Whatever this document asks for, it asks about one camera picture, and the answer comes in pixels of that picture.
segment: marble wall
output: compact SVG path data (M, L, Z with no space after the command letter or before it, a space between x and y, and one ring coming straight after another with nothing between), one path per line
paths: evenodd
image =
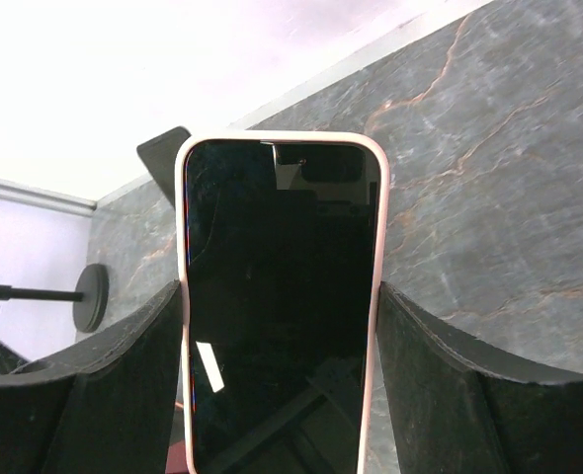
M583 2L495 0L255 128L374 138L391 170L384 279L485 342L583 372ZM106 325L176 277L173 219L153 183L97 210ZM367 465L398 472L380 367Z

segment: black stand pole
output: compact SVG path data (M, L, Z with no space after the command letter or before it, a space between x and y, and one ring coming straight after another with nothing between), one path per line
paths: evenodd
M93 333L103 321L109 295L109 277L104 265L85 267L76 283L75 291L13 288L0 284L0 301L32 299L39 301L70 301L76 329Z

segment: phone case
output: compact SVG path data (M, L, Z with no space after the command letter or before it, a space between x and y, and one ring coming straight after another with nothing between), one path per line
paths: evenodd
M189 360L188 331L189 331L189 287L186 273L186 215L184 203L184 166L186 157L190 150L204 141L212 139L228 140L262 140L273 142L330 142L330 143L351 143L367 148L375 156L380 170L379 199L377 206L377 223L375 238L375 261L373 272L373 285L371 294L371 308L369 314L369 333L367 342L366 368L365 368L365 388L362 409L362 424L360 433L360 446L358 450L357 474L364 474L365 453L367 444L367 432L369 427L369 415L371 409L371 397L373 393L373 370L375 366L375 324L377 304L379 297L379 286L381 284L381 268L383 262L383 248L385 240L385 227L388 209L389 192L389 166L386 156L381 147L367 136L357 133L329 132L329 131L222 131L220 133L206 136L194 136L189 138L180 148L175 161L175 196L176 196L176 225L177 225L177 254L178 271L182 284L183 304L184 304L184 332L182 337L182 370L184 380L184 429L186 441L186 460L191 474L197 474L193 459L192 433L191 433L191 377L189 365L184 361Z

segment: white wall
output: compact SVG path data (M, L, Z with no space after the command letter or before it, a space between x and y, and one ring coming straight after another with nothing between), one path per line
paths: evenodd
M97 200L145 173L139 143L226 127L415 18L487 1L1 1L0 179Z
M91 220L0 200L0 284L74 289ZM74 344L72 304L0 301L0 341L34 360Z

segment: white ceiling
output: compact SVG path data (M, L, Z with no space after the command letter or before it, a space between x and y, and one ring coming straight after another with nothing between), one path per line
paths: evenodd
M446 0L0 2L0 179L99 199Z

